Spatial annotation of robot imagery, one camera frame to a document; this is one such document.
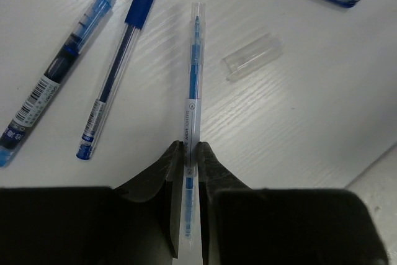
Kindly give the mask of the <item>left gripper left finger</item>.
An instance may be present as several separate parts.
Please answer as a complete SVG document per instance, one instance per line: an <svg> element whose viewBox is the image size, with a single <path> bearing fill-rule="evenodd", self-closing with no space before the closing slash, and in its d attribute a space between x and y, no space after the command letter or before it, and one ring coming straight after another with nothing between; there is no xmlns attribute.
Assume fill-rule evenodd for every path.
<svg viewBox="0 0 397 265"><path fill-rule="evenodd" d="M176 259L182 205L183 146L174 141L151 166L114 189L120 233L114 259Z"/></svg>

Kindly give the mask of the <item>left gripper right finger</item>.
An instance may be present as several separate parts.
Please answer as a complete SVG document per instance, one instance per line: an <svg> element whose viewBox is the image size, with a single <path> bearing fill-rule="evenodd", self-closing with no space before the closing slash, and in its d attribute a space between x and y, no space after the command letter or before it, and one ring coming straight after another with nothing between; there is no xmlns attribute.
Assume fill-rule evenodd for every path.
<svg viewBox="0 0 397 265"><path fill-rule="evenodd" d="M198 188L204 264L254 264L254 191L198 144Z"/></svg>

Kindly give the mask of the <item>light blue clear pen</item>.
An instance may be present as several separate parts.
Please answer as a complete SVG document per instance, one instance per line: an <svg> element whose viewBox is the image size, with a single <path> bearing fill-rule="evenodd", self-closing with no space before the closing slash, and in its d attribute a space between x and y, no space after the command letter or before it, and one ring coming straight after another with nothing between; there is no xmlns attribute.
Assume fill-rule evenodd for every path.
<svg viewBox="0 0 397 265"><path fill-rule="evenodd" d="M192 4L189 37L188 95L184 109L184 236L194 230L195 182L198 172L197 146L200 141L202 77L205 50L205 4Z"/></svg>

